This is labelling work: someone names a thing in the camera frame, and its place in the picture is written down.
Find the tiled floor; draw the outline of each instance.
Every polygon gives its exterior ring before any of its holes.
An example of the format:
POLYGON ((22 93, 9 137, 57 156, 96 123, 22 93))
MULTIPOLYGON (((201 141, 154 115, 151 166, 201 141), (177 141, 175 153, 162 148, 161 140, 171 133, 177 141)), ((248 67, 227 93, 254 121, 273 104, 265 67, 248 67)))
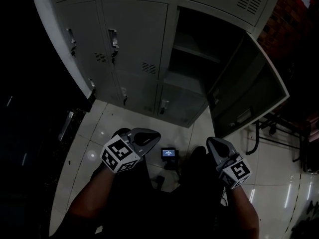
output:
MULTIPOLYGON (((164 176, 162 190, 168 192, 178 186, 178 177, 175 172, 163 169, 160 149, 173 146, 186 157, 196 146, 206 147, 206 139, 214 136, 209 110, 190 128, 183 128, 96 100, 91 112, 85 115, 65 161, 54 198, 50 235, 99 166, 102 145, 123 127, 144 127, 161 133, 161 140, 147 154, 146 160, 150 178, 164 176)), ((268 131, 263 130, 261 135, 268 136, 268 131)), ((278 132, 275 138, 298 146, 298 141, 288 134, 278 132)), ((244 154, 255 144, 254 127, 250 126, 226 139, 244 154)), ((291 228, 310 201, 319 200, 319 178, 301 173, 300 164, 292 163, 297 156, 296 150, 263 140, 254 154, 246 156, 253 175, 242 187, 259 215, 261 239, 289 238, 291 228)))

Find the locker vent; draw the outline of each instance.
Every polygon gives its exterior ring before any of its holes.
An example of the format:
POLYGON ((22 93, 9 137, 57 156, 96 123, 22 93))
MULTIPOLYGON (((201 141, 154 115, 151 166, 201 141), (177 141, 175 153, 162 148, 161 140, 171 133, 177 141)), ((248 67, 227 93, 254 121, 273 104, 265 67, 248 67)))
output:
POLYGON ((94 55, 98 62, 106 63, 105 56, 103 54, 94 53, 94 55))
POLYGON ((215 102, 215 105, 217 105, 219 103, 219 99, 217 98, 219 95, 219 88, 217 88, 214 93, 213 93, 213 97, 214 97, 214 102, 215 102))
POLYGON ((260 3, 260 0, 238 0, 237 6, 255 15, 260 3))
POLYGON ((152 108, 151 108, 151 107, 144 106, 144 110, 145 110, 145 111, 152 112, 152 108))
POLYGON ((143 63, 142 65, 142 71, 150 74, 156 73, 156 66, 150 65, 148 63, 143 63))

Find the open locker door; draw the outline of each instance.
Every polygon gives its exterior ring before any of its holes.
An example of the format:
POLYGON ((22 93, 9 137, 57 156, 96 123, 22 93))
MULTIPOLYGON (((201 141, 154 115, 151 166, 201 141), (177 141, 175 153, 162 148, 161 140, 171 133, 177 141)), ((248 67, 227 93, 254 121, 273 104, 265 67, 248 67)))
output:
POLYGON ((289 97, 275 66, 246 33, 207 95, 215 136, 224 138, 250 125, 289 97))

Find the white floor tile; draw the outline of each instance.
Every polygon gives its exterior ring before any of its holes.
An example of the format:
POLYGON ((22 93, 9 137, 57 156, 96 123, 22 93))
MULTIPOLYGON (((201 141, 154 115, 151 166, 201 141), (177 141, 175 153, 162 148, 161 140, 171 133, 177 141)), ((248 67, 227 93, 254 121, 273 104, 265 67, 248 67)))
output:
POLYGON ((85 185, 88 184, 93 172, 101 164, 102 160, 100 159, 100 154, 102 148, 102 146, 92 141, 89 142, 89 145, 87 146, 80 168, 74 181, 67 209, 69 209, 72 201, 81 192, 85 185))
POLYGON ((95 100, 91 111, 85 114, 77 134, 91 139, 94 129, 106 107, 106 102, 95 100))
MULTIPOLYGON (((249 141, 248 147, 249 149, 252 149, 255 145, 254 141, 249 141)), ((258 169, 258 159, 259 159, 259 150, 257 149, 255 153, 251 155, 243 155, 243 158, 246 158, 249 166, 251 168, 252 174, 249 176, 249 178, 244 181, 243 184, 251 184, 254 185, 256 183, 256 176, 257 176, 257 169, 258 169)))
POLYGON ((313 202, 313 205, 319 201, 319 183, 308 183, 308 184, 301 184, 298 199, 296 203, 296 208, 293 213, 293 218, 290 221, 289 228, 285 233, 284 238, 290 238, 292 233, 291 229, 297 225, 300 221, 307 219, 309 215, 307 215, 307 209, 310 205, 310 202, 313 202))
POLYGON ((147 164, 149 176, 153 185, 153 188, 157 188, 157 183, 155 182, 158 176, 165 178, 161 190, 166 192, 172 192, 178 186, 178 175, 174 171, 168 171, 161 167, 147 164))
POLYGON ((319 184, 319 174, 311 174, 302 172, 301 174, 301 184, 319 184))
POLYGON ((272 144, 259 144, 257 185, 289 185, 300 180, 300 163, 293 163, 294 151, 272 144))
POLYGON ((243 190, 246 193, 246 196, 248 197, 249 200, 251 200, 254 196, 254 189, 255 186, 254 185, 246 185, 246 184, 241 184, 241 187, 243 188, 243 190))
POLYGON ((209 108, 207 108, 194 123, 194 128, 191 134, 191 139, 187 151, 187 157, 189 158, 192 152, 198 146, 204 146, 206 148, 206 152, 208 152, 206 140, 207 138, 214 136, 215 132, 213 122, 211 120, 210 110, 209 108))
POLYGON ((54 208, 63 214, 66 213, 72 186, 88 144, 88 139, 75 135, 63 165, 53 201, 54 208))
POLYGON ((298 187, 255 185, 252 204, 259 217, 260 239, 282 238, 293 214, 298 187))
POLYGON ((115 131, 124 127, 129 129, 136 127, 149 128, 161 134, 160 141, 146 155, 146 161, 149 164, 164 167, 165 164, 160 157, 162 147, 175 147, 179 150, 181 157, 186 156, 192 127, 184 128, 173 125, 110 104, 106 106, 91 140, 104 145, 111 139, 115 131))
POLYGON ((50 218, 50 228, 49 228, 49 236, 53 235, 56 230, 61 225, 64 218, 64 214, 60 213, 57 209, 52 207, 51 218, 50 218))
POLYGON ((231 142, 234 145, 235 149, 242 156, 245 156, 246 152, 248 150, 251 150, 250 147, 253 147, 253 145, 255 144, 254 140, 250 140, 248 138, 247 129, 243 129, 243 130, 240 130, 238 132, 235 132, 234 134, 231 134, 230 136, 225 137, 225 140, 231 142))

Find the forearm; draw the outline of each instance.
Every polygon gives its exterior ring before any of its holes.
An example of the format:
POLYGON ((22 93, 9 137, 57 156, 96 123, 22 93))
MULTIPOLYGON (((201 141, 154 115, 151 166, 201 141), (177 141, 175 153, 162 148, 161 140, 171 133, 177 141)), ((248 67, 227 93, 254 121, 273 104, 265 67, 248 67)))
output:
POLYGON ((241 186, 227 190, 229 207, 233 209, 239 227, 249 232, 249 238, 258 238, 259 219, 241 186))
POLYGON ((106 205, 115 174, 107 167, 98 173, 79 193, 68 213, 94 219, 106 205))

